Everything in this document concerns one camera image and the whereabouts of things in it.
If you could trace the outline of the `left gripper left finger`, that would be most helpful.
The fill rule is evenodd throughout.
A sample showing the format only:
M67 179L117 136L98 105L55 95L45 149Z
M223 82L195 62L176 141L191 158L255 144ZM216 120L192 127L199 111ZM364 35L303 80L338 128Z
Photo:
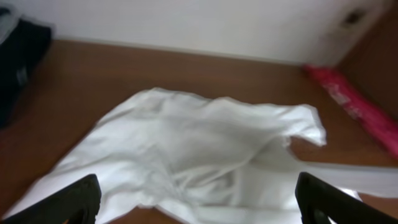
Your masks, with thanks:
M32 206L6 218L3 224L94 224L101 189L94 174L87 175Z

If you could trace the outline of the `white t-shirt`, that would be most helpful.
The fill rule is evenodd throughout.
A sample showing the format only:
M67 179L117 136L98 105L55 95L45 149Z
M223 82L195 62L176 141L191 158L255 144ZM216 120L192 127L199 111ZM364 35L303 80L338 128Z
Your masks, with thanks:
M189 223L299 223L301 172L349 195L397 197L396 169L303 162L290 151L294 136L326 144L314 107L142 91L103 116L8 215L88 174L102 192L98 223L138 206Z

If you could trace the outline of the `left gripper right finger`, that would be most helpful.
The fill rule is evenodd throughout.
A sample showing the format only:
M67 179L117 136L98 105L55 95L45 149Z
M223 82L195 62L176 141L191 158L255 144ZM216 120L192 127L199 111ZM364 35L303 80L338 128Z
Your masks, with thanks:
M397 224L397 219L301 172L295 187L303 224Z

